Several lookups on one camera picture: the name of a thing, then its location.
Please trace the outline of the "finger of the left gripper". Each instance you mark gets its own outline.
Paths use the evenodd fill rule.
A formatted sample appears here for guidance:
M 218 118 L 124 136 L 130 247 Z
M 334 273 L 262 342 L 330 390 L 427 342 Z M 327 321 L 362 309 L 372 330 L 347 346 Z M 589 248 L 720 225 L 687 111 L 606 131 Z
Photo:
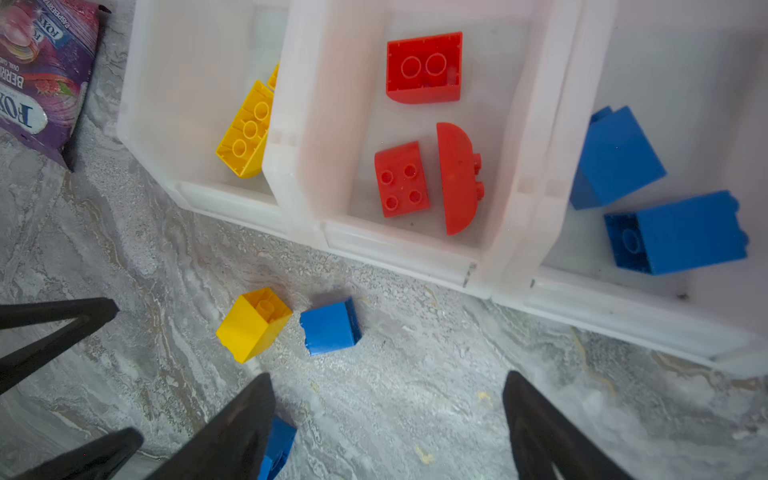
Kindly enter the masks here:
M 16 479 L 111 479 L 143 442 L 138 430 L 125 428 L 33 467 Z
M 70 323 L 1 358 L 1 393 L 101 329 L 118 313 L 117 304 L 104 297 L 2 305 L 2 330 L 64 320 L 70 320 Z

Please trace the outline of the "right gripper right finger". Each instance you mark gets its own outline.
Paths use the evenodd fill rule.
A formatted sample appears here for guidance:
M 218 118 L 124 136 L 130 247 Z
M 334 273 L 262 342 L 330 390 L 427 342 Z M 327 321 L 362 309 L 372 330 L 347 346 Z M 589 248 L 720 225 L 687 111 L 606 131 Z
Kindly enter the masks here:
M 519 478 L 630 477 L 518 371 L 507 375 L 503 405 Z

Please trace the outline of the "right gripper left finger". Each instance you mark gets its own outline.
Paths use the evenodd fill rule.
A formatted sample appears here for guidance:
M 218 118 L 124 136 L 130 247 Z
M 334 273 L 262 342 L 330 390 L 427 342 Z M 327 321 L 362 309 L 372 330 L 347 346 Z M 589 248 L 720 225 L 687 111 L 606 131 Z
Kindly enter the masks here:
M 253 379 L 151 479 L 256 479 L 276 400 L 271 377 Z

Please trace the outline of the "blue long lego brick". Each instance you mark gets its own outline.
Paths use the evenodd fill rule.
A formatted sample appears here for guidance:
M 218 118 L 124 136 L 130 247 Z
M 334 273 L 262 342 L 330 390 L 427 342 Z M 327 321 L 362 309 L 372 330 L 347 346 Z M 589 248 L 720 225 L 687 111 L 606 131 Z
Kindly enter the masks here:
M 660 276 L 747 257 L 740 204 L 728 190 L 604 216 L 617 267 Z

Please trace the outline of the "white bin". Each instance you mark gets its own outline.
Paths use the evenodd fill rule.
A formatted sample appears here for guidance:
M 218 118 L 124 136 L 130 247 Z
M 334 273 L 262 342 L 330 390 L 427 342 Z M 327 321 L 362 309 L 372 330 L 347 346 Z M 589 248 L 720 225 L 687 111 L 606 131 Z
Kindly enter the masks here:
M 584 1 L 294 1 L 265 174 L 302 244 L 481 298 L 525 287 L 563 222 L 568 178 L 555 137 Z M 461 97 L 403 105 L 385 92 L 391 40 L 464 40 Z M 460 127 L 481 156 L 485 196 L 446 231 L 436 126 Z M 418 141 L 429 211 L 387 219 L 377 151 Z
M 484 270 L 493 299 L 740 376 L 767 371 L 767 5 L 556 1 L 533 31 L 505 132 Z M 618 268 L 600 210 L 569 205 L 591 115 L 629 107 L 664 179 L 642 209 L 727 190 L 745 259 Z
M 182 209 L 285 236 L 264 175 L 240 179 L 216 149 L 282 52 L 286 1 L 139 1 L 117 132 Z

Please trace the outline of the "red arch lego brick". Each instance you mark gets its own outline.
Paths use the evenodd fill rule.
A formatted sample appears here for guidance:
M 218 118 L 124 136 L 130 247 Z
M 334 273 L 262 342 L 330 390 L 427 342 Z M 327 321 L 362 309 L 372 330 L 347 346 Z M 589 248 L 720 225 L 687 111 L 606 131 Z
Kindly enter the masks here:
M 477 180 L 482 157 L 474 152 L 469 136 L 457 125 L 439 122 L 436 130 L 446 233 L 454 236 L 472 223 L 484 198 L 484 184 Z

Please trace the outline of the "yellow long lego brick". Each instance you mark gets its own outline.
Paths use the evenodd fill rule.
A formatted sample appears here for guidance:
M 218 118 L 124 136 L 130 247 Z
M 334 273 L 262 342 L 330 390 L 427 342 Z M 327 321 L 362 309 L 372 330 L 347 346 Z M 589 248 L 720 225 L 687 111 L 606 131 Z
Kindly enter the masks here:
M 273 71 L 273 73 L 272 73 L 272 75 L 270 76 L 270 78 L 268 80 L 268 83 L 267 83 L 267 87 L 272 92 L 274 92 L 276 90 L 276 87 L 277 87 L 277 79 L 278 79 L 279 67 L 280 67 L 280 64 L 277 64 L 275 69 L 274 69 L 274 71 Z

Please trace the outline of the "red lego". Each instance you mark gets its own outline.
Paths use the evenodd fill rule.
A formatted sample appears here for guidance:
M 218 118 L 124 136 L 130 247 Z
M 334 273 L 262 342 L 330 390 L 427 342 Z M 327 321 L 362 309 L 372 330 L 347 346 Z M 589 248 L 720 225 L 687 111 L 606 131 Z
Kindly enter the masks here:
M 385 218 L 430 208 L 419 143 L 413 141 L 375 154 L 376 180 Z

